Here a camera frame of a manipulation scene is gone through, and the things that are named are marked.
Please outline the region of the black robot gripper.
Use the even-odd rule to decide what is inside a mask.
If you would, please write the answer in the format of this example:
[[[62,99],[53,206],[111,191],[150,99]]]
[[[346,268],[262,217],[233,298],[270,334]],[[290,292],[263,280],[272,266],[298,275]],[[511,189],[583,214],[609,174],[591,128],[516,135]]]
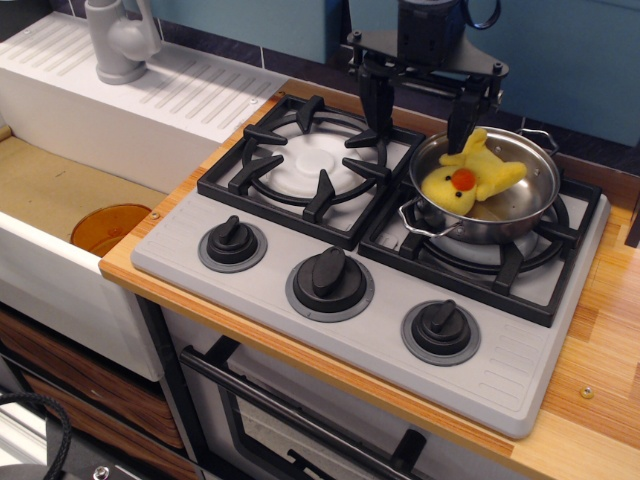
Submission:
[[[468,1],[399,1],[394,30],[355,30],[348,36],[359,98],[370,130],[392,128],[396,85],[414,85],[454,99],[447,121],[449,155],[461,153],[486,108],[501,103],[508,66],[475,47],[468,28],[492,27],[502,5],[475,20]]]

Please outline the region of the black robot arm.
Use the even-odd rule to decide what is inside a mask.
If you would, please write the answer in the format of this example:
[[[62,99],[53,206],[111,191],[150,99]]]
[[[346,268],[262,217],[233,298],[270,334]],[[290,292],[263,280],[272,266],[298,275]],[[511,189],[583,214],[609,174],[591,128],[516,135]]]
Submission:
[[[391,129],[395,88],[406,86],[452,101],[447,120],[448,153],[462,152],[479,118],[501,103],[506,63],[474,46],[468,28],[492,27],[502,5],[475,22],[467,1],[399,1],[393,31],[355,30],[353,48],[359,98],[369,130]]]

